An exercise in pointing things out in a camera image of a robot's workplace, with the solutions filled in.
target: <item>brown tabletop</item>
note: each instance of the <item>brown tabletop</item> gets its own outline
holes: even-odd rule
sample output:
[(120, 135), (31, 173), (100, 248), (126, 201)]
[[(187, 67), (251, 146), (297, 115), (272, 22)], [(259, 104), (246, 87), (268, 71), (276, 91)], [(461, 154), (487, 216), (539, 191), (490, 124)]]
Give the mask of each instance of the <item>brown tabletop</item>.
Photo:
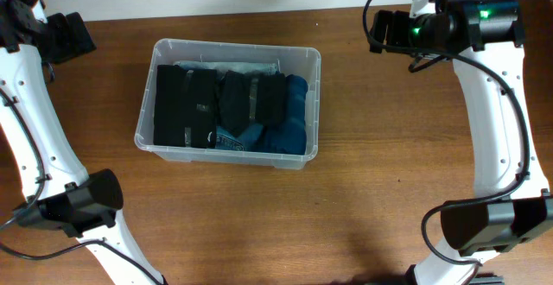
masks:
[[(408, 7), (393, 7), (407, 10)], [(377, 9), (372, 9), (370, 16)], [(553, 178), (553, 8), (523, 1), (524, 84), (543, 171)], [(111, 168), (124, 215), (170, 284), (329, 283), (403, 274), (429, 251), (428, 209), (473, 195), (467, 110), (451, 64), (413, 75), (411, 59), (370, 54), (362, 9), (155, 18), (87, 24), (98, 50), (56, 66), (48, 87), (89, 173)], [(162, 38), (317, 48), (322, 54), (319, 154), (301, 171), (166, 162), (133, 136), (152, 48)], [(0, 143), (0, 219), (21, 203)], [(440, 236), (438, 219), (429, 232)], [(0, 240), (45, 254), (74, 244), (61, 231), (11, 228)], [(486, 264), (509, 284), (546, 284), (553, 233)], [(110, 284), (87, 250), (46, 262), (0, 253), (0, 283)]]

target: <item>robotic arm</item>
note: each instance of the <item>robotic arm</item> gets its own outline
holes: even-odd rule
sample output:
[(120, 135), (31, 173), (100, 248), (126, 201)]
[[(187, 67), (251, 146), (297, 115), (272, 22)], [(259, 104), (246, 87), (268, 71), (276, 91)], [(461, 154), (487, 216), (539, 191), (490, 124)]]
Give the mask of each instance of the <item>robotic arm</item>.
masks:
[[(365, 16), (364, 24), (371, 51), (415, 56), (413, 73), (439, 60), (454, 62), (473, 137), (477, 199), (449, 201), (425, 216), (423, 236), (433, 253), (411, 267), (406, 279), (419, 285), (469, 284), (482, 263), (553, 226), (553, 199), (537, 160), (524, 98), (518, 3), (413, 0), (410, 13), (380, 11), (370, 32)], [(415, 68), (423, 58), (431, 60)], [(444, 238), (434, 247), (426, 222), (438, 212)]]
[(95, 49), (77, 13), (46, 18), (40, 0), (0, 0), (0, 124), (16, 158), (27, 201), (0, 230), (63, 230), (79, 244), (31, 260), (87, 247), (116, 284), (167, 284), (146, 260), (124, 221), (123, 194), (109, 169), (89, 175), (69, 146), (50, 102), (42, 63)]

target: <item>blue denim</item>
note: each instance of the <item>blue denim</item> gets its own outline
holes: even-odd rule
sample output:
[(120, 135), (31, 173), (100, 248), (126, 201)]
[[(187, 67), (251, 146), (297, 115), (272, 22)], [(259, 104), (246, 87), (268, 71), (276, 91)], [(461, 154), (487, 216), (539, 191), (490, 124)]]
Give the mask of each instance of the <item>blue denim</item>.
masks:
[(219, 80), (225, 77), (226, 72), (234, 71), (242, 74), (264, 74), (273, 75), (277, 73), (277, 64), (258, 64), (244, 62), (201, 62), (181, 60), (176, 61), (174, 65), (184, 70), (214, 69), (219, 73)]
[(234, 137), (221, 126), (217, 127), (217, 142), (215, 148), (219, 150), (252, 151), (254, 145), (263, 133), (264, 127), (259, 123), (250, 125), (238, 138)]
[(256, 147), (258, 152), (305, 155), (305, 98), (309, 85), (304, 78), (295, 75), (288, 76), (286, 83), (288, 98), (284, 122), (267, 128)]

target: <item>clear storage container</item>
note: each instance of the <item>clear storage container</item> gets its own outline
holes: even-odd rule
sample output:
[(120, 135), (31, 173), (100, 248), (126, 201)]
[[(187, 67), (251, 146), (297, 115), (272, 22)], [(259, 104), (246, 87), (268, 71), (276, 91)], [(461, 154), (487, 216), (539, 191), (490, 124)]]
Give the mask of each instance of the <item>clear storage container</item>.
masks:
[[(303, 77), (309, 84), (305, 103), (307, 148), (305, 155), (282, 155), (217, 149), (194, 149), (154, 145), (154, 105), (158, 65), (173, 65), (178, 60), (275, 63), (279, 71)], [(317, 155), (319, 102), (321, 95), (321, 54), (311, 47), (273, 47), (162, 39), (154, 46), (148, 81), (138, 118), (135, 144), (167, 161), (224, 162), (302, 169)]]

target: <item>wood surface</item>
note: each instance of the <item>wood surface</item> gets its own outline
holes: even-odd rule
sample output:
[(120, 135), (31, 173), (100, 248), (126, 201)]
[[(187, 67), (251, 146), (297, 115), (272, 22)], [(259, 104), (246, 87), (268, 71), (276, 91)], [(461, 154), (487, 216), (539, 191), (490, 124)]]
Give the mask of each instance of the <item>wood surface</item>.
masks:
[[(472, 197), (472, 141), (452, 65), (412, 75), (409, 57), (370, 54), (361, 11), (89, 22), (98, 51), (55, 67), (57, 81), (48, 91), (73, 150), (90, 173), (116, 173), (127, 223), (169, 284), (323, 284), (403, 274), (429, 254), (420, 234), (424, 213), (445, 200)], [(526, 0), (523, 11), (527, 104), (551, 180), (553, 8), (549, 0)], [(162, 38), (317, 48), (318, 156), (289, 171), (173, 163), (139, 150), (133, 136), (152, 48)], [(22, 195), (4, 139), (0, 175), (0, 219), (6, 219)], [(437, 219), (429, 231), (437, 241)], [(75, 243), (61, 231), (19, 228), (0, 239), (33, 254)], [(482, 271), (505, 276), (508, 284), (547, 284), (552, 248), (549, 232)], [(2, 253), (0, 283), (111, 280), (91, 253), (78, 250), (39, 263)]]

